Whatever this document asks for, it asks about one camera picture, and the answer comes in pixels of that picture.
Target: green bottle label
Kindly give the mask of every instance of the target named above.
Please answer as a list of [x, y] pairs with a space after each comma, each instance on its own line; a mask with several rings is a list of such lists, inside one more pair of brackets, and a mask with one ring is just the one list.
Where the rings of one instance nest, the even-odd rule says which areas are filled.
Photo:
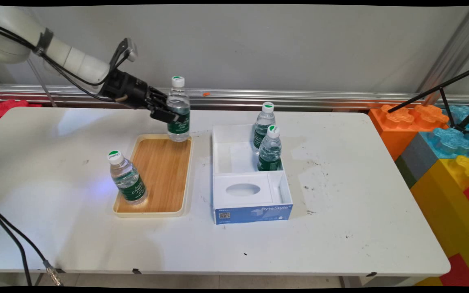
[[257, 149], [260, 148], [260, 144], [262, 143], [262, 139], [264, 139], [264, 137], [265, 135], [259, 134], [256, 130], [254, 131], [253, 144]]
[[180, 135], [182, 133], [188, 132], [189, 131], [189, 114], [182, 114], [182, 116], [186, 117], [186, 120], [184, 122], [171, 122], [168, 123], [168, 131], [171, 133], [174, 133], [176, 135]]
[[146, 192], [146, 186], [144, 185], [144, 182], [142, 182], [142, 178], [140, 178], [139, 176], [135, 184], [130, 187], [119, 188], [119, 191], [121, 191], [126, 200], [132, 201], [137, 200], [141, 198], [142, 195], [144, 195], [144, 193]]
[[281, 158], [268, 162], [262, 159], [261, 156], [258, 156], [258, 171], [276, 171], [281, 164]]

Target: tissue box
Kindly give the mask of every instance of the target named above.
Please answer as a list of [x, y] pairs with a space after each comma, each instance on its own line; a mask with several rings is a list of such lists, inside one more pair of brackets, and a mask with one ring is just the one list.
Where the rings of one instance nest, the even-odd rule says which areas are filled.
[[258, 171], [251, 148], [253, 125], [213, 127], [213, 210], [215, 224], [289, 219], [292, 198], [283, 163]]

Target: metal connector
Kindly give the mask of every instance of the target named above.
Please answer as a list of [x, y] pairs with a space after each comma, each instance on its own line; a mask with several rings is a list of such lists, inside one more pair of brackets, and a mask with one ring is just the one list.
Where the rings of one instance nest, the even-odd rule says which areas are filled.
[[63, 282], [61, 282], [61, 278], [59, 277], [59, 274], [57, 274], [57, 271], [54, 269], [50, 263], [45, 260], [43, 262], [44, 266], [46, 267], [46, 272], [48, 275], [50, 275], [50, 278], [52, 278], [52, 281], [56, 286], [63, 287]]

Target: wooden tray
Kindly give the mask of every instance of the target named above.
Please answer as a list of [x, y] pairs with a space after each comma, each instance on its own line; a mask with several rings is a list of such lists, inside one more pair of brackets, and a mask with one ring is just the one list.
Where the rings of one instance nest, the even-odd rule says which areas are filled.
[[127, 204], [119, 192], [113, 205], [118, 217], [178, 217], [184, 213], [192, 138], [174, 142], [168, 135], [141, 135], [131, 161], [149, 192], [142, 204]]

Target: water bottle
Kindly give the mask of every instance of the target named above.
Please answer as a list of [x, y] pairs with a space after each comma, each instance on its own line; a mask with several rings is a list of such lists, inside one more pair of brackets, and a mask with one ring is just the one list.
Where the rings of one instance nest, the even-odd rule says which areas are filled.
[[274, 104], [271, 102], [265, 102], [262, 105], [262, 111], [256, 119], [254, 124], [254, 137], [253, 137], [253, 151], [258, 153], [262, 139], [264, 139], [267, 134], [267, 129], [269, 126], [276, 124], [276, 119], [274, 119]]
[[168, 123], [168, 135], [172, 141], [182, 142], [189, 137], [189, 113], [191, 109], [189, 97], [184, 91], [184, 77], [173, 76], [171, 86], [166, 103], [172, 111], [181, 116], [184, 115], [186, 120], [184, 122]]
[[281, 165], [280, 128], [271, 125], [262, 139], [258, 155], [258, 171], [276, 171]]
[[126, 202], [134, 205], [143, 203], [147, 199], [148, 191], [135, 166], [119, 151], [110, 152], [108, 161], [113, 182]]

